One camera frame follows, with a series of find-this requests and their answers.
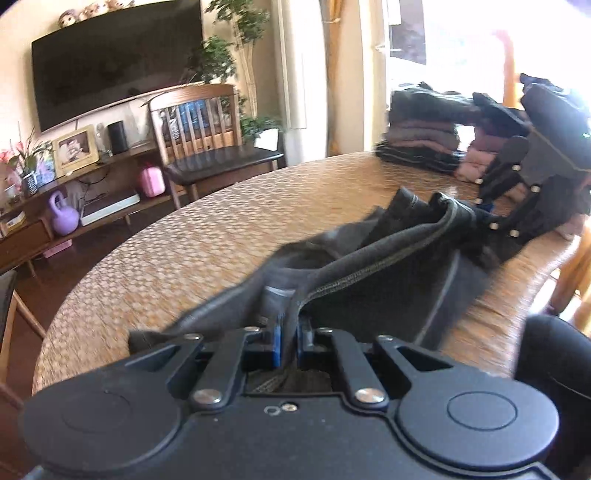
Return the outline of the black garment with grey stitching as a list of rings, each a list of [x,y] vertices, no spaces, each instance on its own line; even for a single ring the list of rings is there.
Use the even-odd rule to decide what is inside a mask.
[[[359,222],[281,246],[242,282],[164,330],[132,330],[128,349],[138,353],[190,333],[216,341],[238,328],[266,328],[279,360],[249,380],[249,391],[320,391],[328,377],[294,364],[298,335],[328,327],[360,342],[390,334],[435,350],[525,240],[505,218],[464,201],[441,193],[422,201],[400,189],[387,208]]]

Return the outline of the stack of folded clothes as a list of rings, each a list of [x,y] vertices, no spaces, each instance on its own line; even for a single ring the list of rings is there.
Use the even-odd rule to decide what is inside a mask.
[[[529,131],[525,112],[484,93],[466,97],[419,83],[391,94],[387,130],[375,154],[478,184],[508,140]]]

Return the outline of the floral lace tablecloth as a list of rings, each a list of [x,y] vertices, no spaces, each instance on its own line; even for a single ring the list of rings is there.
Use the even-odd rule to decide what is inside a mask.
[[[175,210],[101,260],[68,294],[43,341],[32,393],[128,355],[132,329],[163,330],[243,279],[283,244],[362,220],[400,187],[472,200],[475,185],[389,164],[369,152],[287,167]],[[444,354],[510,376],[525,317],[578,239],[555,232],[506,262],[442,344]]]

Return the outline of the pink small case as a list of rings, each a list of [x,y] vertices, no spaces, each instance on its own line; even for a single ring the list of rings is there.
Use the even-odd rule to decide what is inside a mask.
[[[166,189],[163,174],[155,166],[146,166],[141,170],[139,183],[144,195],[148,198],[160,196]]]

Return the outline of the white flat set-top box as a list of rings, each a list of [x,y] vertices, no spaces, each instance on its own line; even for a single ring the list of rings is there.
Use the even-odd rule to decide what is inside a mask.
[[[140,196],[135,190],[124,190],[102,196],[83,205],[80,212],[80,225],[88,226],[139,202]]]

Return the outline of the long wooden TV console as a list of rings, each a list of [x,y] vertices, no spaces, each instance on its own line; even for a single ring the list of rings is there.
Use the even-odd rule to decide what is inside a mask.
[[[1,270],[5,272],[29,264],[44,251],[66,240],[119,219],[127,221],[135,213],[170,201],[168,193],[149,198],[140,186],[143,168],[158,164],[157,149],[149,143],[140,144],[127,152],[105,157],[95,164],[60,177],[41,187],[34,196],[3,207]],[[53,214],[49,199],[55,192],[62,194],[66,204],[76,210],[81,210],[89,202],[128,192],[137,193],[140,201],[86,226],[80,225],[73,232],[61,236],[54,232],[51,225]]]

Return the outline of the right wooden chair black seat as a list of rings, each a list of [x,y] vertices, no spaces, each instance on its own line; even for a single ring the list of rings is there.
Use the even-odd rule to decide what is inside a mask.
[[[242,142],[238,89],[231,84],[182,85],[152,97],[147,109],[176,209],[179,189],[195,201],[202,181],[249,179],[286,165],[283,152]]]

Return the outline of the purple kettlebell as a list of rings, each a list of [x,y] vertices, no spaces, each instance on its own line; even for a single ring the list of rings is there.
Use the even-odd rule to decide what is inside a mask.
[[[78,211],[69,206],[61,191],[55,191],[49,198],[51,225],[59,236],[67,236],[79,225]]]

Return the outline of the black cylindrical speaker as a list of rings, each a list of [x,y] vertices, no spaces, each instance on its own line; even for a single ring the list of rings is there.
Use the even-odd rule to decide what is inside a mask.
[[[124,124],[122,121],[109,124],[107,126],[107,132],[111,151],[114,155],[118,155],[129,150]]]

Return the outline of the framed photo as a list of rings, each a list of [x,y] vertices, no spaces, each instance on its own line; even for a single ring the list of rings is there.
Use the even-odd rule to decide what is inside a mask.
[[[92,125],[55,139],[52,147],[57,177],[69,175],[99,160],[95,129]]]

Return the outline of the white standing air conditioner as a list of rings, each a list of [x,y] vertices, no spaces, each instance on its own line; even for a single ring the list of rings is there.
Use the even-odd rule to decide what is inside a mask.
[[[284,125],[319,142],[328,135],[325,32],[318,1],[277,1],[280,90]]]

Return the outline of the pink flower arrangement in vase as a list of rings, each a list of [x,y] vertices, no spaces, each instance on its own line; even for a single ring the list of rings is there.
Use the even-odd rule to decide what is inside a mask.
[[[19,190],[24,198],[36,195],[44,185],[43,178],[55,174],[54,149],[51,141],[41,140],[32,128],[26,138],[1,149],[1,163],[19,178]]]

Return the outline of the tall green potted plant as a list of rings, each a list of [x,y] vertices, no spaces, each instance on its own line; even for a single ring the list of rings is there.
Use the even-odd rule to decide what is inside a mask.
[[[266,130],[280,128],[269,116],[259,115],[253,53],[270,23],[270,11],[253,1],[211,1],[205,12],[226,32],[212,34],[188,56],[183,82],[204,84],[238,82],[238,113],[242,139],[256,142]]]

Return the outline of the plush dolls atop television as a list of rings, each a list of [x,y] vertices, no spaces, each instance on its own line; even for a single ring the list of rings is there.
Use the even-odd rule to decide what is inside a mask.
[[[64,29],[76,23],[95,18],[110,12],[131,8],[135,5],[133,0],[100,0],[85,6],[81,10],[66,10],[58,19],[58,26]]]

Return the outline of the wall-mounted black television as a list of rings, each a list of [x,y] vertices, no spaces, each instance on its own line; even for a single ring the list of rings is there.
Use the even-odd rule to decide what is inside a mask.
[[[180,83],[202,41],[198,1],[164,1],[106,13],[31,44],[41,131]]]

